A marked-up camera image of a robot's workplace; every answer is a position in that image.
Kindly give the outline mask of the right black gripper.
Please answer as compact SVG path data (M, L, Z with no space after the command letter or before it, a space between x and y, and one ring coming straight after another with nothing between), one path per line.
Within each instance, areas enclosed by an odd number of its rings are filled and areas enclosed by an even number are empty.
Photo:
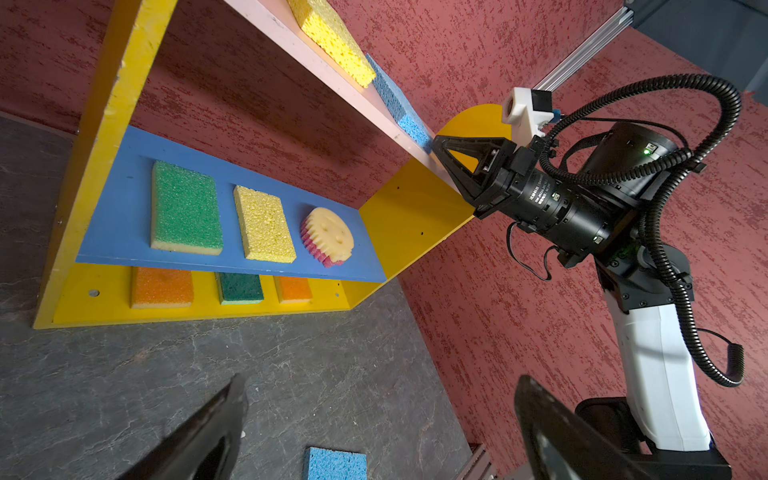
M537 169L533 152L517 150L509 139L438 135L434 153L462 197L474 201L480 219L500 212L579 258L596 252L611 235L608 210ZM475 167L457 154L474 159Z

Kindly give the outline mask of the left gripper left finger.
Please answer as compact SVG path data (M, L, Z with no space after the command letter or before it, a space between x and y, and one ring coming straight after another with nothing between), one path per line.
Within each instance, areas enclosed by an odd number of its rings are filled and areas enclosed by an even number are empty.
M229 479L248 411L245 376L236 374L123 479Z

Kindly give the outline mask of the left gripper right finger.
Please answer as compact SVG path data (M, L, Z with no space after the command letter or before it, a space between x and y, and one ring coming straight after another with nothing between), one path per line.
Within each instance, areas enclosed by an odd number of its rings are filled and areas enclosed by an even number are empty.
M535 479L652 477L529 375L518 380L514 409Z

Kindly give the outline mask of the light blue sponge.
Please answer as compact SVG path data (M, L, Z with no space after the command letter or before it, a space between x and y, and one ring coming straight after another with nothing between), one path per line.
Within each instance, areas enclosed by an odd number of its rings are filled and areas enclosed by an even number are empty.
M432 152L432 135L410 101L394 80L375 62L370 54L366 59L376 77L373 85L397 125L426 153Z
M365 454L308 447L305 452L304 480L366 480Z

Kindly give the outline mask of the dark green sponge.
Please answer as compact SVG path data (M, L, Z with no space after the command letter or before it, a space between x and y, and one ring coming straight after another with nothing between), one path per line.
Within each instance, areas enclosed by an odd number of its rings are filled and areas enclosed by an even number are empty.
M264 300L259 275L240 273L216 273L221 305L251 305Z

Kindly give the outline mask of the tan orange-backed sponge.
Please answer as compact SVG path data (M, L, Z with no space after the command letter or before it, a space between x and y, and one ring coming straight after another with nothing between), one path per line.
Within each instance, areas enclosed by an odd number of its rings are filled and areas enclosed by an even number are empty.
M133 267L133 309L186 308L194 301L192 273L186 270Z

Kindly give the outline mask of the round smiley face sponge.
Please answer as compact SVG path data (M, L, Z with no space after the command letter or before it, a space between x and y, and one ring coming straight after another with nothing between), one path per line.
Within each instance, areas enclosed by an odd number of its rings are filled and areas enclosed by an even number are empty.
M306 250L326 268L349 260L355 246L347 224L336 213L323 207L314 208L305 217L300 235Z

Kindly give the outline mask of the orange sponge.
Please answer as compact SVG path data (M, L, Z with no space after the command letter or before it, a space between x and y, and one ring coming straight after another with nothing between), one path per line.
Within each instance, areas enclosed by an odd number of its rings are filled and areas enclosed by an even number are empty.
M307 303L313 299L309 280L298 277L273 277L280 304Z

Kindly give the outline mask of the yellow sponge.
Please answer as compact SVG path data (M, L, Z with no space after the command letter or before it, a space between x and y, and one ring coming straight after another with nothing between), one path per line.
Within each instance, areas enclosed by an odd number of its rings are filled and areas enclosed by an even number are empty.
M288 0L300 30L313 40L360 87L367 88L376 73L345 23L326 0Z
M281 200L237 185L233 191L245 258L291 264L294 248Z

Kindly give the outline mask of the bright green sponge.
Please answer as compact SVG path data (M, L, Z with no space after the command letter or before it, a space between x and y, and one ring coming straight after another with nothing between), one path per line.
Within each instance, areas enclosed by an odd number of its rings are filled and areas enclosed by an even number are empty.
M222 253L217 187L212 177L163 161L154 163L150 247L206 256Z

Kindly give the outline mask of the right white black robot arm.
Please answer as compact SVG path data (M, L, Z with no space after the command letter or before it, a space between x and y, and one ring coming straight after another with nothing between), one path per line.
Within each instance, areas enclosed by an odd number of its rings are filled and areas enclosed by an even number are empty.
M743 350L728 347L720 371L693 317L693 278L683 252L665 244L650 215L675 178L664 160L678 146L649 122L617 121L576 144L585 165L539 170L551 150L540 137L438 136L440 163L478 218L507 215L513 228L546 239L559 262L593 258L616 329L627 393L568 411L524 378L515 407L537 479L728 479L701 410L695 371L728 385L743 379Z

